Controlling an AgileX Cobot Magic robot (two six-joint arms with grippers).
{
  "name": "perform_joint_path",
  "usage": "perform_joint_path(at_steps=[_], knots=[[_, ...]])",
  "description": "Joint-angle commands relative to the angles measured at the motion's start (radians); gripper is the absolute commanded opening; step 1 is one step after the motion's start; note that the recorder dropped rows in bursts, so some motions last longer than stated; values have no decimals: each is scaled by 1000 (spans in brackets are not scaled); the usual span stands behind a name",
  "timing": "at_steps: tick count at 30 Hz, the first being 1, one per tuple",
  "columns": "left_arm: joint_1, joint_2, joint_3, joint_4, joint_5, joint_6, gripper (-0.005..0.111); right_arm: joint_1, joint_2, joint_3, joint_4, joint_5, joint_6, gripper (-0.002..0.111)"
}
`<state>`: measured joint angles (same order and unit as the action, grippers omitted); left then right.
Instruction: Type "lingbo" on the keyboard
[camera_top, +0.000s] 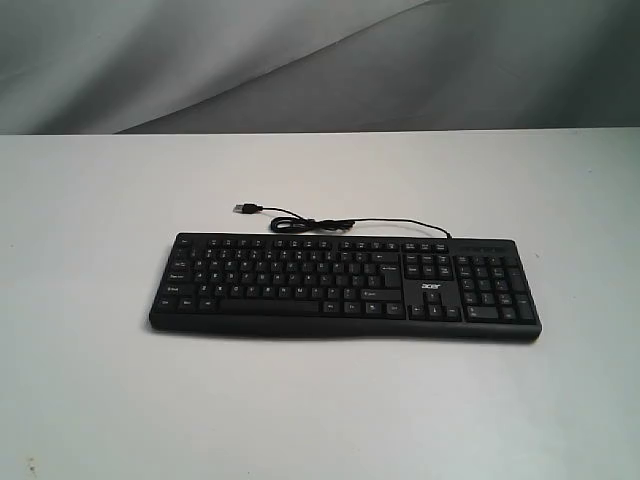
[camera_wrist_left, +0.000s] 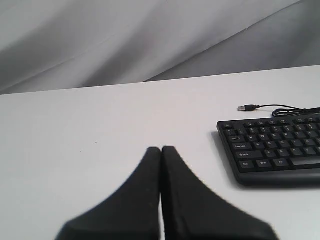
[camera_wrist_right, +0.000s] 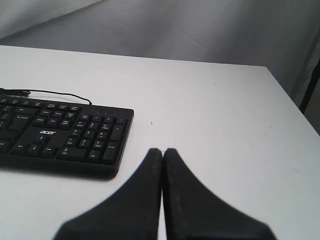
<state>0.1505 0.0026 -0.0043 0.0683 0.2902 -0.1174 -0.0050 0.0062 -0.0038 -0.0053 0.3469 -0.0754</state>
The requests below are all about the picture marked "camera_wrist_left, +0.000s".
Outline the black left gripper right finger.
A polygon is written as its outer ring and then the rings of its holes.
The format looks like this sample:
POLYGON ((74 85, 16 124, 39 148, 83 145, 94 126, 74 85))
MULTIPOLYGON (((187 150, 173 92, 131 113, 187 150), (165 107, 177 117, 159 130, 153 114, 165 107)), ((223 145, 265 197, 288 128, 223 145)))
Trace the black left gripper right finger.
POLYGON ((173 146, 162 149, 161 203, 167 240, 278 239, 268 223, 211 191, 173 146))

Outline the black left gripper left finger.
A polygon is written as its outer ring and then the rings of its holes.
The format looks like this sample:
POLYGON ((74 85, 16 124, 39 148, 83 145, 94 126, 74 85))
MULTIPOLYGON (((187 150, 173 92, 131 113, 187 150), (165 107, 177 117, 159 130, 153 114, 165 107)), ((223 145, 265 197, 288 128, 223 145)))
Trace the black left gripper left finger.
POLYGON ((161 151, 149 147, 126 182, 106 200, 65 223, 58 240, 160 239, 161 151))

